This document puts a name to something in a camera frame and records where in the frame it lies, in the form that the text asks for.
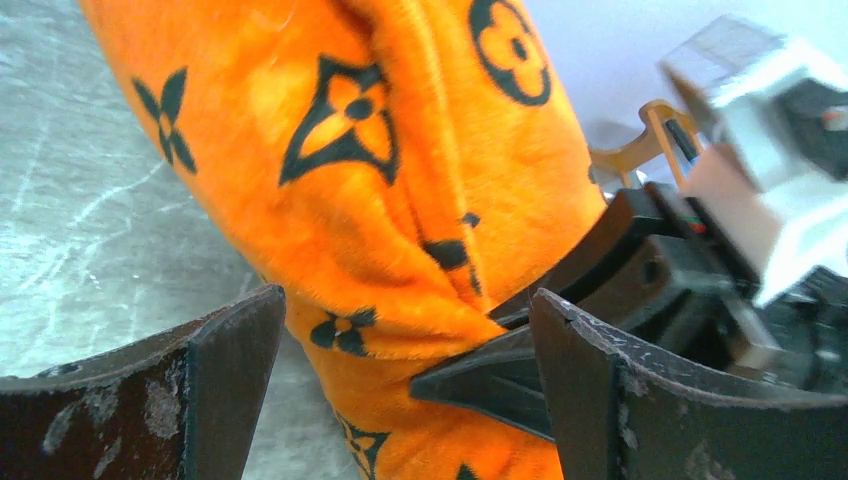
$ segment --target black quatrefoil pattern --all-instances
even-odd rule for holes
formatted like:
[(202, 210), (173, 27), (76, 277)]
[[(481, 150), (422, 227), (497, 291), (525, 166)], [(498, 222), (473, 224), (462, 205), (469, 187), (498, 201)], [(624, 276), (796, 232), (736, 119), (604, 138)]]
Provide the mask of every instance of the black quatrefoil pattern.
[(459, 473), (456, 474), (456, 480), (477, 480), (477, 475), (474, 475), (468, 465), (463, 465), (459, 468)]
[(368, 356), (361, 330), (374, 326), (377, 311), (373, 308), (360, 310), (346, 318), (340, 318), (334, 313), (327, 315), (326, 321), (312, 329), (312, 343), (327, 350), (338, 350), (357, 357)]
[(171, 74), (165, 80), (165, 85), (162, 87), (162, 93), (158, 99), (150, 87), (141, 79), (133, 78), (132, 84), (144, 105), (144, 109), (147, 110), (147, 113), (159, 127), (159, 146), (162, 148), (168, 163), (173, 165), (174, 157), (177, 157), (186, 170), (197, 173), (197, 166), (194, 163), (191, 150), (188, 148), (182, 132), (177, 128), (177, 118), (183, 103), (187, 76), (188, 68), (185, 67)]
[(370, 165), (394, 184), (398, 143), (385, 95), (376, 64), (360, 68), (322, 55), (312, 107), (286, 150), (279, 185), (340, 162)]
[(552, 91), (542, 45), (521, 12), (507, 0), (475, 0), (468, 14), (483, 68), (507, 96), (526, 106), (544, 105)]
[(389, 434), (360, 430), (338, 413), (336, 418), (342, 424), (348, 447), (363, 475), (368, 480), (376, 480), (377, 455), (386, 443), (386, 439), (389, 438)]

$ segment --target gray concrete floor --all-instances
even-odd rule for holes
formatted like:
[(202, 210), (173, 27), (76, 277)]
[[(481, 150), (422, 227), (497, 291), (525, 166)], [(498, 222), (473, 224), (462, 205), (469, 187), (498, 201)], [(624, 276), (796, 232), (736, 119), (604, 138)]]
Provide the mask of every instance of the gray concrete floor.
[[(0, 376), (111, 350), (258, 285), (142, 134), (74, 0), (0, 0), (0, 166)], [(244, 478), (358, 478), (288, 336)]]

